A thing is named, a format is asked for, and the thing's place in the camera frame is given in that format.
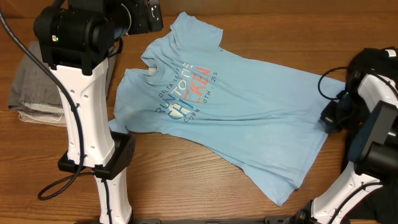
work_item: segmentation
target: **cable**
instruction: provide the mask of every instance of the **cable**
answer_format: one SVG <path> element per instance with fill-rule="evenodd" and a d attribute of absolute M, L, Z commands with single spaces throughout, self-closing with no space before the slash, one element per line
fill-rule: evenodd
<path fill-rule="evenodd" d="M 101 180 L 102 183 L 104 183 L 105 186 L 105 192 L 106 192 L 106 209 L 107 209 L 107 214 L 109 218 L 109 224 L 112 224 L 112 215 L 111 215 L 111 203 L 109 201 L 109 189 L 108 189 L 108 183 L 106 182 L 106 179 Z"/>
<path fill-rule="evenodd" d="M 108 58 L 111 58 L 111 57 L 113 57 L 113 56 L 115 56 L 117 54 L 120 54 L 122 52 L 122 50 L 123 50 L 123 39 L 122 39 L 122 37 L 120 37 L 118 50 L 115 53 L 109 55 Z"/>
<path fill-rule="evenodd" d="M 49 76 L 51 78 L 51 80 L 59 87 L 61 92 L 65 95 L 65 98 L 67 99 L 67 101 L 68 101 L 68 103 L 70 105 L 70 110 L 73 112 L 73 115 L 74 115 L 75 120 L 76 120 L 76 126 L 77 126 L 77 130 L 78 130 L 79 143 L 80 143 L 80 162 L 79 162 L 78 168 L 77 168 L 75 174 L 70 178 L 69 182 L 67 184 L 65 184 L 58 191 L 56 191 L 56 192 L 54 192 L 54 193 L 52 193 L 52 194 L 50 194 L 48 196 L 43 197 L 42 196 L 43 193 L 46 192 L 52 186 L 54 186 L 53 184 L 50 184 L 49 186 L 45 187 L 43 190 L 41 190 L 39 192 L 39 194 L 37 196 L 37 198 L 39 200 L 48 200 L 48 199 L 54 198 L 54 197 L 58 196 L 60 193 L 64 192 L 76 180 L 76 178 L 78 177 L 79 173 L 83 169 L 85 151 L 84 151 L 84 141 L 83 141 L 83 130 L 81 128 L 81 122 L 80 122 L 79 114 L 77 112 L 77 108 L 76 108 L 71 96 L 69 95 L 68 91 L 61 84 L 61 82 L 54 76 L 54 74 L 51 73 L 51 71 L 40 60 L 38 60 L 37 57 L 35 57 L 35 55 L 33 55 L 32 52 L 30 50 L 28 50 L 25 47 L 25 45 L 23 43 L 21 43 L 21 41 L 15 36 L 15 34 L 11 31 L 10 27 L 8 26 L 6 20 L 4 19 L 4 16 L 3 16 L 1 10 L 0 10 L 0 21 L 1 21 L 1 24 L 4 26 L 4 28 L 5 28 L 6 32 L 8 33 L 8 35 L 18 45 L 18 47 L 21 48 L 25 52 L 25 54 L 30 59 L 32 59 L 32 61 L 34 63 L 36 63 L 36 65 L 39 66 L 39 68 L 41 68 L 43 70 L 43 72 L 47 76 Z"/>
<path fill-rule="evenodd" d="M 94 172 L 84 172 L 84 173 L 79 173 L 77 176 L 78 177 L 83 177 L 83 176 L 86 176 L 86 175 L 95 175 L 95 173 Z M 64 177 L 64 178 L 62 178 L 60 180 L 55 181 L 54 183 L 52 183 L 52 184 L 46 186 L 45 188 L 43 188 L 43 190 L 41 190 L 39 194 L 43 194 L 44 192 L 48 191 L 48 189 L 54 187 L 55 185 L 61 184 L 62 182 L 65 182 L 65 181 L 67 181 L 69 179 L 72 179 L 73 176 L 74 175 L 70 175 L 68 177 Z"/>
<path fill-rule="evenodd" d="M 374 185 L 382 185 L 381 182 L 377 182 L 377 183 L 368 183 L 368 184 L 364 184 L 362 185 L 360 188 L 356 189 L 353 193 L 351 193 L 344 201 L 343 203 L 340 204 L 340 206 L 336 209 L 335 213 L 333 214 L 332 218 L 330 219 L 330 221 L 328 222 L 328 224 L 332 224 L 333 221 L 335 220 L 335 218 L 337 217 L 337 215 L 339 214 L 340 210 L 344 207 L 344 205 L 351 200 L 351 198 L 353 198 L 358 192 L 360 192 L 361 190 L 366 190 L 366 187 L 369 186 L 374 186 Z"/>
<path fill-rule="evenodd" d="M 325 72 L 325 73 L 320 77 L 320 79 L 319 79 L 319 81 L 318 81 L 318 91 L 319 91 L 319 93 L 321 94 L 321 96 L 323 96 L 324 98 L 326 98 L 326 99 L 328 99 L 328 100 L 339 100 L 338 98 L 332 98 L 332 97 L 329 97 L 329 96 L 326 96 L 325 94 L 323 94 L 322 91 L 321 91 L 321 82 L 322 82 L 323 78 L 324 78 L 325 76 L 327 76 L 329 73 L 334 72 L 334 71 L 336 71 L 336 70 L 341 70 L 341 69 L 348 69 L 348 67 L 337 67 L 337 68 L 332 68 L 331 70 Z"/>

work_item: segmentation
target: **gray fabric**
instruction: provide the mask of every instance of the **gray fabric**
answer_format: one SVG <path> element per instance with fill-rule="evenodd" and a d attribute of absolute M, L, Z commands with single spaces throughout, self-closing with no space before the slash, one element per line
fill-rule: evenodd
<path fill-rule="evenodd" d="M 40 45 L 33 41 L 29 50 L 41 61 Z M 109 67 L 106 74 L 106 96 L 116 56 L 108 59 Z M 18 110 L 21 121 L 33 123 L 45 123 L 52 125 L 65 125 L 65 119 L 54 121 L 54 118 L 62 116 L 61 97 L 54 82 L 41 71 L 41 69 L 28 57 L 24 56 L 19 64 L 16 76 L 11 86 L 9 96 L 10 110 Z"/>

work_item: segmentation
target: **wooden surface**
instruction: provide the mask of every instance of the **wooden surface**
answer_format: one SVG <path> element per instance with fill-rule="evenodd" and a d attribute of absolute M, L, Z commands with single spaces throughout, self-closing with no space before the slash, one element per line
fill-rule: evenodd
<path fill-rule="evenodd" d="M 169 31 L 175 18 L 164 18 L 162 32 L 124 39 L 124 52 L 110 88 L 109 119 L 113 118 L 116 89 L 125 69 L 145 68 L 141 54 Z M 394 45 L 398 36 L 398 16 L 390 12 L 198 18 L 224 29 L 221 46 L 226 50 L 313 73 L 347 65 L 364 47 Z M 8 22 L 23 43 L 35 39 L 32 19 Z M 66 176 L 58 171 L 57 161 L 67 150 L 67 130 L 23 123 L 15 111 L 7 109 L 9 89 L 23 53 L 2 29 L 0 49 L 0 223 L 66 224 L 98 218 L 100 204 L 92 177 L 79 178 L 57 198 L 45 202 L 36 199 L 43 187 Z M 343 80 L 343 73 L 331 77 Z M 344 136 L 329 136 L 301 188 L 279 208 L 239 168 L 203 146 L 172 136 L 138 134 L 136 153 L 127 168 L 129 201 L 135 218 L 291 215 L 321 195 L 339 176 Z"/>
<path fill-rule="evenodd" d="M 54 0 L 0 0 L 7 17 L 35 18 Z M 394 0 L 160 0 L 163 16 L 272 13 L 398 12 Z"/>

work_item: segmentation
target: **t-shirt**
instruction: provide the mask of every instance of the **t-shirt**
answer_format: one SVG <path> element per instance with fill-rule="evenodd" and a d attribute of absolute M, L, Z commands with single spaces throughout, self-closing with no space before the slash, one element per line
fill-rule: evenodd
<path fill-rule="evenodd" d="M 200 143 L 244 173 L 281 206 L 300 187 L 327 137 L 320 76 L 237 56 L 219 47 L 223 30 L 181 13 L 171 32 L 126 70 L 114 131 L 159 132 Z M 344 83 L 330 78 L 333 96 Z"/>

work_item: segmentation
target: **black mount base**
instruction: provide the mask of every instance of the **black mount base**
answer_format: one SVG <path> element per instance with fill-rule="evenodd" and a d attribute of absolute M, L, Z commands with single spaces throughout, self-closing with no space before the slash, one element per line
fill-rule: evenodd
<path fill-rule="evenodd" d="M 131 162 L 134 154 L 136 139 L 129 134 L 111 131 L 114 141 L 114 153 L 106 166 L 95 166 L 93 169 L 97 178 L 112 180 Z M 66 152 L 58 161 L 60 171 L 75 173 L 78 165 L 68 159 Z"/>
<path fill-rule="evenodd" d="M 161 221 L 159 219 L 150 220 L 130 220 L 127 224 L 283 224 L 291 216 L 273 216 L 265 218 L 248 219 L 222 219 L 222 220 L 176 220 Z M 75 224 L 102 224 L 100 221 L 75 223 Z"/>

